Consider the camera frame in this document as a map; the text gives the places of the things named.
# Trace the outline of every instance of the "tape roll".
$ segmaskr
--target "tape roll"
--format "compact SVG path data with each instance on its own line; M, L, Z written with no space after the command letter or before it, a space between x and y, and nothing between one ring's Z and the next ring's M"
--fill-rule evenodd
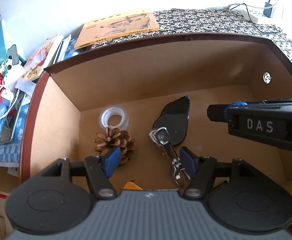
M114 116L121 116L121 120L119 124L113 126L114 128L120 128L126 130L129 125L129 118L126 111L120 106L108 106L105 108L101 114L99 115L99 125L102 129L106 129L108 127L109 119Z

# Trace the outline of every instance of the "orange object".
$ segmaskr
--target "orange object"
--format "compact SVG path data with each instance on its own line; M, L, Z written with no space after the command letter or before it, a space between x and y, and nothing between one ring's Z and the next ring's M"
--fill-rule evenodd
M133 183L131 181L127 182L123 189L126 189L126 190L144 190L143 188L139 187L138 185L136 185L135 183Z

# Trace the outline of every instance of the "metal nail clipper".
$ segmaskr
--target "metal nail clipper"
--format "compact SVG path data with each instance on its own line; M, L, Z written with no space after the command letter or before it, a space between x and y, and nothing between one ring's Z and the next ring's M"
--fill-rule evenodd
M179 157L175 151L175 148L169 140L169 134L166 127L151 130L149 136L152 141L156 143L159 148L162 149L163 155L168 158L169 163L171 164L170 173L173 176L174 181L177 183L177 185L182 187L184 185L184 182L180 174L181 171L184 172L189 180L190 176L188 175L185 168L182 166Z

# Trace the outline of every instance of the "brown pine cone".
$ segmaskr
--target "brown pine cone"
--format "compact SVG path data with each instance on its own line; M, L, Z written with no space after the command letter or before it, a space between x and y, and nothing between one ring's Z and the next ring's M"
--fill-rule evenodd
M121 150L121 160L119 165L125 165L132 157L136 147L135 139L129 135L128 131L109 126L105 134L97 133L95 139L95 151L104 156L111 148L119 146Z

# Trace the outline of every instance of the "gray ribbed surface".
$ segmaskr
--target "gray ribbed surface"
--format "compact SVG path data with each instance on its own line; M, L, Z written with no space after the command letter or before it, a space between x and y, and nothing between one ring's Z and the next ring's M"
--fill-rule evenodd
M114 200L99 201L85 221L68 231L51 236L30 236L14 231L7 239L288 240L292 236L285 230L265 236L230 231L215 222L203 204L182 199L177 191L123 191Z

